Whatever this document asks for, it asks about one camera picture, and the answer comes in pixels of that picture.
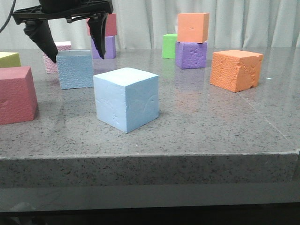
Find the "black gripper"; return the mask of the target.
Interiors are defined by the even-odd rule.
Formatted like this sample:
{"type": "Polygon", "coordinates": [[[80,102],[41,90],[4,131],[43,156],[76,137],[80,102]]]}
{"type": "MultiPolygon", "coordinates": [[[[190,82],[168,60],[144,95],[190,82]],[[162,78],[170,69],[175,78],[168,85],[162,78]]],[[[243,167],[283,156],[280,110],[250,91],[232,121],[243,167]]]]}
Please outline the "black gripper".
{"type": "Polygon", "coordinates": [[[90,35],[99,56],[105,58],[105,29],[108,14],[113,12],[111,0],[41,0],[39,5],[13,13],[16,24],[25,23],[24,33],[56,63],[58,49],[48,20],[65,18],[68,23],[90,18],[90,35]]]}

